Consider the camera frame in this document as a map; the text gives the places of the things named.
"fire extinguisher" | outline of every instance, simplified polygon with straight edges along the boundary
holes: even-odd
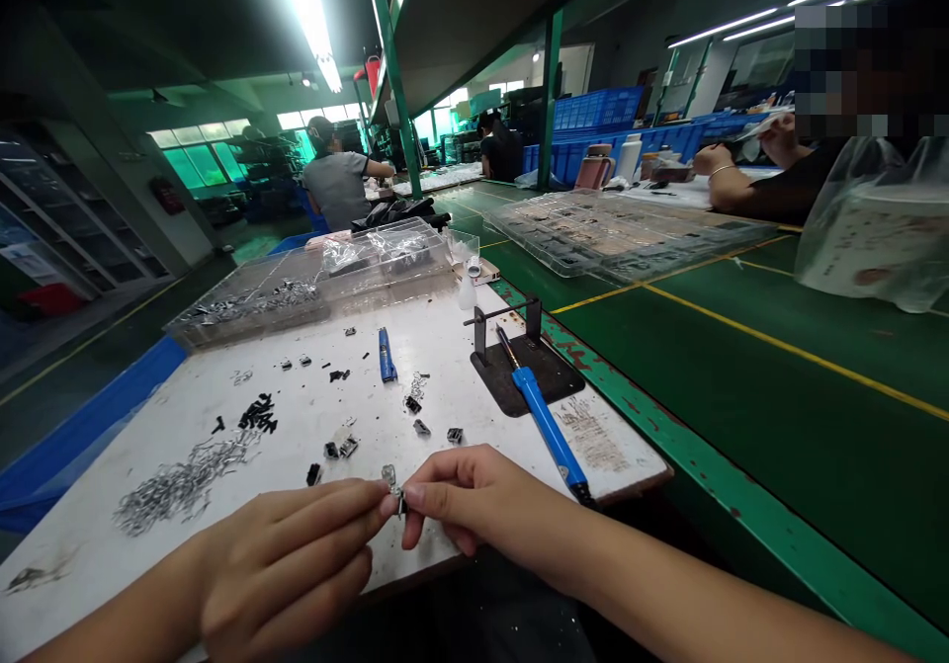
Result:
[[[151,189],[151,193],[168,215],[181,213],[185,209],[185,205],[181,203],[181,198],[175,191],[174,185],[165,177],[154,177],[148,182],[148,188]]]

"plastic bottle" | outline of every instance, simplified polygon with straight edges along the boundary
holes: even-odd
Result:
[[[462,283],[458,287],[458,307],[462,310],[470,310],[475,309],[475,305],[477,305],[475,282],[467,275],[463,275]]]
[[[641,134],[630,134],[626,142],[620,149],[620,165],[617,168],[617,176],[621,176],[632,184],[636,175],[636,165],[640,161],[640,153],[643,151],[643,143],[640,140]]]

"white bottle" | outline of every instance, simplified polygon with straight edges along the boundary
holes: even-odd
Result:
[[[636,164],[640,160],[640,153],[643,151],[643,143],[640,141],[641,134],[630,134],[626,142],[620,149],[620,165],[616,170],[617,176],[621,176],[632,184],[636,175]]]

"blue pen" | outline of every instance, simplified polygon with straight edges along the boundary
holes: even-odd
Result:
[[[580,464],[576,461],[576,458],[573,457],[573,451],[570,450],[570,446],[563,437],[561,429],[557,425],[557,421],[554,420],[554,415],[551,413],[551,409],[548,408],[547,401],[544,400],[541,388],[537,386],[537,378],[534,377],[534,372],[530,367],[521,367],[517,361],[517,357],[514,356],[514,350],[511,349],[511,342],[507,339],[507,335],[504,334],[504,330],[501,327],[497,327],[496,329],[497,337],[501,341],[501,346],[504,348],[504,352],[507,353],[507,358],[511,361],[511,366],[514,368],[514,373],[512,374],[514,383],[524,395],[524,400],[527,401],[527,405],[530,406],[531,413],[534,414],[534,420],[537,421],[541,435],[547,443],[547,448],[550,450],[551,456],[554,457],[554,462],[557,464],[557,469],[561,472],[561,477],[564,482],[566,482],[566,486],[570,489],[570,492],[573,493],[573,497],[576,498],[580,505],[597,510],[596,501],[590,495],[590,487],[586,482],[586,475],[583,474]]]
[[[379,330],[379,373],[383,383],[398,378],[395,365],[392,363],[392,353],[388,346],[388,331],[385,327]]]

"white work table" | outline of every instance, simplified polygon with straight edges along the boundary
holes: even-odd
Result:
[[[506,303],[489,287],[476,289],[485,311]],[[3,588],[27,567],[52,572],[32,588],[0,596],[0,663],[15,661],[118,594],[197,531],[229,515],[255,495],[305,487],[309,465],[325,465],[322,482],[380,477],[384,464],[404,481],[431,454],[449,448],[449,428],[464,429],[464,445],[487,443],[569,496],[533,418],[504,416],[471,365],[474,329],[462,322],[453,290],[427,294],[385,309],[339,316],[198,353],[148,399],[129,425],[49,514],[0,565]],[[523,334],[514,313],[498,317],[509,336]],[[356,334],[344,336],[355,327]],[[380,379],[378,330],[388,329],[398,383]],[[488,330],[488,345],[496,342]],[[300,356],[312,359],[300,366]],[[293,368],[283,372],[280,362]],[[326,369],[322,365],[332,363]],[[235,371],[253,371],[234,385]],[[346,380],[329,381],[334,370]],[[418,414],[431,429],[420,437],[403,404],[415,372],[430,373]],[[206,441],[220,415],[229,438],[261,392],[273,394],[275,433],[265,433],[259,455],[211,487],[210,506],[190,522],[157,523],[137,538],[113,522],[119,500],[162,463],[187,458]],[[662,458],[589,385],[551,405],[597,499],[637,494],[671,474]],[[355,419],[351,428],[347,420]],[[323,445],[351,431],[359,448],[349,459],[326,462]],[[458,555],[440,526],[426,522],[419,546],[402,551],[402,522],[393,518],[373,539],[374,570],[367,591]]]

